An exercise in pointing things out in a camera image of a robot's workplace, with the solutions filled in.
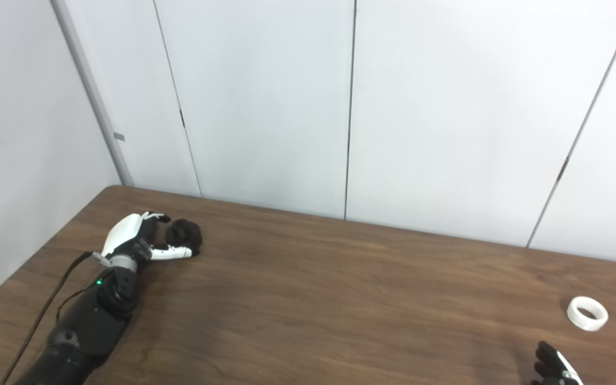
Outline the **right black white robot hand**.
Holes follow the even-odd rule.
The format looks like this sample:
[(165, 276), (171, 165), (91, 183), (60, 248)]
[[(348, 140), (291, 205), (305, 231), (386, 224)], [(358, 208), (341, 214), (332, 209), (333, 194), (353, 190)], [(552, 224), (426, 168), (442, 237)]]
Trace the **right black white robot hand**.
[(535, 356), (534, 370), (540, 378), (531, 380), (530, 384), (583, 384), (574, 366), (546, 341), (538, 342)]

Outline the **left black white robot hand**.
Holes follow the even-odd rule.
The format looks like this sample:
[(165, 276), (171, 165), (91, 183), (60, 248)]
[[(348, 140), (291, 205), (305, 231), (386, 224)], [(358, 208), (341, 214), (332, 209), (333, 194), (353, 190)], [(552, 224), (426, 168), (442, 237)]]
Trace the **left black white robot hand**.
[(104, 266), (140, 266), (147, 261), (179, 260), (197, 256), (203, 244), (201, 228), (187, 219), (151, 211), (132, 213), (112, 229), (103, 250), (93, 253)]

